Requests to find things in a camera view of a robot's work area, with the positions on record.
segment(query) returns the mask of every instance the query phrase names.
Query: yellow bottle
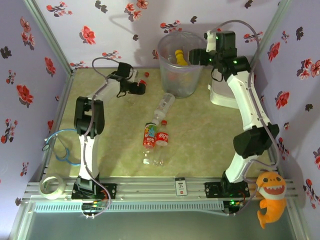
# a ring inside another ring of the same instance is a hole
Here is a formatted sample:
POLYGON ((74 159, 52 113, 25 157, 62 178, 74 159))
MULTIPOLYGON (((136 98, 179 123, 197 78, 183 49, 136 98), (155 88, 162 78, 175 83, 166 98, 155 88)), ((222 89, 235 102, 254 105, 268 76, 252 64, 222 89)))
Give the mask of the yellow bottle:
POLYGON ((176 64, 181 66, 188 66, 188 63, 184 59, 184 52, 181 49, 175 51, 176 64))

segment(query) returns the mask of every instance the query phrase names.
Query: trash bin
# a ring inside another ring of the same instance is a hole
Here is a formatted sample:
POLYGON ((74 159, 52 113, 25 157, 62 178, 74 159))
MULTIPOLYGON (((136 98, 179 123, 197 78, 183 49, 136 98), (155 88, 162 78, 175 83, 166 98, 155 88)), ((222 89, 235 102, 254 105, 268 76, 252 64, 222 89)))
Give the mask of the trash bin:
POLYGON ((197 88, 203 66, 191 65, 189 51, 206 48, 206 42, 199 36, 184 31, 175 31, 164 36, 157 47, 162 88, 176 98, 186 98, 197 88), (177 64, 175 52, 182 50, 188 66, 177 64))

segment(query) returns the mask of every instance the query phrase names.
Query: orange plush toy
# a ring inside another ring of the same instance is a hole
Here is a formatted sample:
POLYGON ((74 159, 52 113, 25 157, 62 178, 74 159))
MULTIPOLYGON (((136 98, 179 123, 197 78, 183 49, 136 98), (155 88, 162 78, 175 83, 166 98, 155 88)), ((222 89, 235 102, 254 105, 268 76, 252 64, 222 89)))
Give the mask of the orange plush toy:
POLYGON ((274 223, 280 219, 286 208, 286 182, 276 172, 266 171, 259 175, 256 180, 259 193, 264 197, 260 201, 260 208, 266 208, 266 214, 257 212, 260 225, 263 229, 266 224, 274 223))

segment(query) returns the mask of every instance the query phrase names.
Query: wall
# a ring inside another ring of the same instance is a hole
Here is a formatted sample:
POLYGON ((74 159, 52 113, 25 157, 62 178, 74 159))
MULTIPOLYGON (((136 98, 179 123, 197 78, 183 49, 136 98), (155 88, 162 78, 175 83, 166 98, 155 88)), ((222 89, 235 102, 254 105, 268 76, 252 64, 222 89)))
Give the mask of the wall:
POLYGON ((0 240, 39 166, 67 74, 24 2, 0 8, 0 240))
MULTIPOLYGON (((218 24, 241 19, 263 37, 279 0, 35 0, 72 67, 91 66, 96 57, 120 59, 134 67, 157 67, 156 47, 172 31, 203 36, 218 24)), ((222 30, 237 35, 240 55, 256 51, 250 31, 239 23, 222 30)), ((97 66, 115 66, 97 61, 97 66)))
POLYGON ((311 239, 320 239, 320 1, 294 0, 256 69, 256 88, 273 123, 287 178, 295 181, 311 239))

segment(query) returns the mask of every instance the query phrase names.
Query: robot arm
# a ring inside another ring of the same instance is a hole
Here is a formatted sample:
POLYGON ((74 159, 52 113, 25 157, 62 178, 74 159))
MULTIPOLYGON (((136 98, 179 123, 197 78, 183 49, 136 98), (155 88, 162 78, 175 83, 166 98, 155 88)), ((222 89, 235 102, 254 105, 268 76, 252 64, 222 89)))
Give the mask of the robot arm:
POLYGON ((253 77, 249 79, 251 67, 247 58, 237 56, 235 33, 208 31, 204 37, 207 39, 207 48, 191 50, 189 61, 195 65, 212 65, 222 74, 234 94, 242 117, 244 132, 233 139, 235 155, 221 180, 222 191, 231 194, 237 189, 237 184, 244 180, 244 173, 250 161, 257 159, 272 144, 261 120, 265 122, 274 138, 279 133, 279 127, 270 123, 260 104, 253 77))
POLYGON ((81 145, 81 164, 74 190, 89 198, 95 198, 100 192, 100 187, 95 184, 92 177, 99 181, 97 153, 99 137, 105 126, 104 102, 107 103, 112 98, 119 98, 127 93, 136 95, 144 94, 146 86, 135 82, 137 74, 137 70, 134 70, 131 65, 120 62, 117 71, 109 74, 105 78, 105 83, 103 83, 98 90, 87 97, 80 96, 76 100, 74 127, 79 135, 81 145), (88 114, 88 112, 92 110, 92 101, 94 106, 93 124, 89 134, 85 137, 85 132, 92 118, 92 116, 88 114))

